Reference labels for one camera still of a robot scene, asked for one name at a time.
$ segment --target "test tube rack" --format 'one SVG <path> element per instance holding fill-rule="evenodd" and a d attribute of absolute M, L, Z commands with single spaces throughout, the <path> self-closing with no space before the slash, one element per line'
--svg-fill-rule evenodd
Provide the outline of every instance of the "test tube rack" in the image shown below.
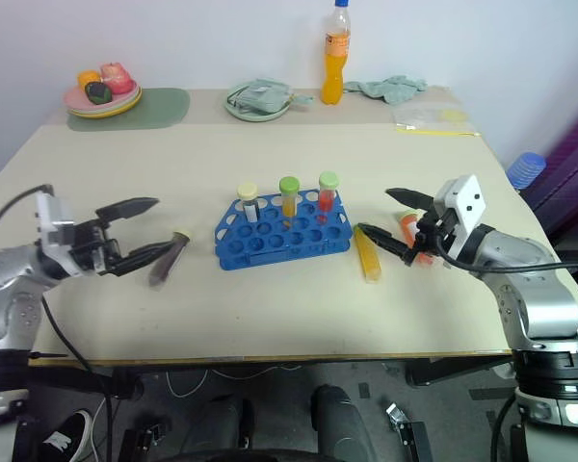
<path fill-rule="evenodd" d="M 287 218 L 280 194 L 260 196 L 260 218 L 254 223 L 247 221 L 242 201 L 234 200 L 215 230 L 221 268 L 238 270 L 349 250 L 353 230 L 338 192 L 326 214 L 319 211 L 318 197 L 317 190 L 300 191 L 297 214 Z"/>

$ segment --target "black cable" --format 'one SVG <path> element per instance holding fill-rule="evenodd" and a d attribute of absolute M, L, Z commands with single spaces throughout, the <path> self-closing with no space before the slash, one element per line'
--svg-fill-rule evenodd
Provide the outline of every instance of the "black cable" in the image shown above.
<path fill-rule="evenodd" d="M 103 395 L 105 396 L 105 407 L 107 409 L 107 451 L 106 451 L 107 457 L 106 458 L 107 458 L 107 462 L 112 462 L 112 444 L 113 444 L 113 437 L 114 437 L 113 425 L 112 425 L 112 423 L 113 423 L 113 421 L 112 421 L 112 396 L 110 395 L 109 390 L 107 390 L 105 383 L 100 378 L 98 378 L 96 376 L 90 363 L 86 360 L 86 358 L 84 358 L 81 355 L 81 353 L 79 351 L 77 351 L 77 348 L 75 348 L 75 346 L 73 346 L 73 344 L 68 340 L 68 338 L 65 336 L 65 334 L 63 334 L 62 330 L 60 330 L 60 327 L 58 327 L 56 320 L 54 319 L 53 315 L 51 314 L 51 311 L 49 310 L 49 305 L 47 304 L 47 300 L 45 300 L 45 297 L 42 297 L 40 299 L 40 302 L 42 303 L 42 307 L 45 310 L 45 315 L 49 319 L 49 323 L 51 324 L 54 331 L 56 332 L 56 335 L 60 338 L 60 340 L 62 340 L 62 343 L 65 344 L 65 347 L 68 348 L 68 350 L 73 354 L 73 356 L 75 356 L 77 358 L 77 361 L 79 361 L 81 363 L 81 365 L 84 367 L 84 369 L 86 369 L 86 371 L 91 373 L 92 376 L 94 378 L 96 378 L 96 380 L 98 381 L 98 386 L 100 387 Z"/>
<path fill-rule="evenodd" d="M 505 416 L 508 414 L 508 411 L 512 407 L 513 402 L 516 401 L 516 395 L 511 395 L 503 407 L 501 411 L 499 411 L 499 415 L 497 416 L 497 420 L 494 422 L 492 426 L 492 435 L 490 437 L 490 462 L 497 462 L 497 450 L 499 445 L 499 434 L 501 433 L 501 427 L 503 426 L 503 421 L 505 420 Z"/>
<path fill-rule="evenodd" d="M 122 400 L 118 401 L 118 405 L 116 406 L 116 409 L 114 410 L 114 415 L 112 416 L 112 422 L 116 421 L 116 416 L 118 415 L 118 410 L 119 407 L 122 405 Z M 96 448 L 96 452 L 98 452 L 98 449 L 103 446 L 103 443 L 105 443 L 105 441 L 107 440 L 107 433 L 105 433 L 105 436 L 103 436 L 100 441 L 98 443 L 96 443 L 94 445 L 94 447 Z M 94 455 L 94 451 L 91 450 L 90 452 L 88 452 L 84 457 L 77 459 L 78 462 L 84 462 L 85 460 L 88 460 L 92 455 Z"/>
<path fill-rule="evenodd" d="M 469 265 L 467 263 L 459 262 L 451 257 L 443 248 L 443 240 L 441 236 L 434 238 L 434 246 L 436 251 L 443 260 L 453 267 L 460 268 L 471 272 L 495 272 L 495 273 L 510 273 L 510 272 L 531 272 L 531 271 L 548 271 L 559 270 L 563 268 L 578 268 L 578 262 L 561 262 L 561 263 L 544 263 L 541 265 L 527 265 L 526 267 L 484 267 L 480 265 Z"/>
<path fill-rule="evenodd" d="M 9 212 L 9 209 L 11 209 L 11 207 L 13 205 L 15 205 L 17 202 L 19 202 L 24 197 L 27 197 L 27 196 L 32 195 L 34 193 L 48 193 L 48 194 L 53 195 L 54 194 L 54 188 L 51 185 L 39 185 L 39 186 L 35 186 L 35 187 L 31 188 L 28 191 L 24 191 L 24 192 L 16 195 L 13 199 L 11 199 L 9 202 L 7 202 L 0 209 L 0 219 L 4 216 L 4 214 Z"/>

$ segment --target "shoe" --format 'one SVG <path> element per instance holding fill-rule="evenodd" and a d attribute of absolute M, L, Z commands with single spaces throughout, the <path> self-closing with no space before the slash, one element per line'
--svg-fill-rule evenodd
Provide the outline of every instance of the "shoe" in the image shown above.
<path fill-rule="evenodd" d="M 39 461 L 75 462 L 90 439 L 92 416 L 79 410 L 66 419 L 39 447 Z"/>

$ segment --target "blue cloth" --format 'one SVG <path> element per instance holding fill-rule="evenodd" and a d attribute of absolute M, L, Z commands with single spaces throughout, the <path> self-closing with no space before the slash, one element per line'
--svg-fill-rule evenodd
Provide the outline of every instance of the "blue cloth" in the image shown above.
<path fill-rule="evenodd" d="M 425 80 L 409 80 L 404 75 L 395 75 L 381 82 L 347 82 L 345 92 L 361 91 L 366 96 L 383 98 L 387 104 L 396 105 L 408 101 L 427 87 Z"/>

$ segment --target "beige table surface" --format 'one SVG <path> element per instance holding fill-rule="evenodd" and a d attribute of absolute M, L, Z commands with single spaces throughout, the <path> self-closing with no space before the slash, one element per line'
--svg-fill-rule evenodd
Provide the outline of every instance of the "beige table surface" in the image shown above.
<path fill-rule="evenodd" d="M 305 189 L 335 170 L 351 223 L 368 221 L 400 235 L 393 214 L 404 207 L 383 191 L 434 194 L 450 178 L 475 173 L 486 199 L 484 222 L 547 240 L 529 207 L 509 185 L 481 138 L 399 133 L 390 109 L 358 94 L 336 108 L 316 103 L 276 122 L 237 122 L 214 101 L 218 91 L 193 91 L 184 123 L 161 130 L 78 133 L 59 116 L 38 129 L 0 173 L 0 206 L 48 182 L 77 221 L 133 196 L 161 202 L 121 220 L 109 232 L 122 252 L 192 234 L 179 265 L 160 290 L 148 269 L 69 279 L 48 295 L 57 322 L 87 358 L 104 364 L 383 358 L 485 354 L 507 350 L 497 306 L 486 286 L 442 266 L 408 268 L 379 252 L 382 277 L 367 284 L 352 241 L 349 251 L 321 258 L 224 271 L 214 254 L 214 228 L 254 181 L 276 193 L 293 174 Z M 0 224 L 0 247 L 35 240 L 34 200 Z M 578 301 L 569 274 L 559 275 Z M 46 320 L 35 349 L 63 352 Z"/>

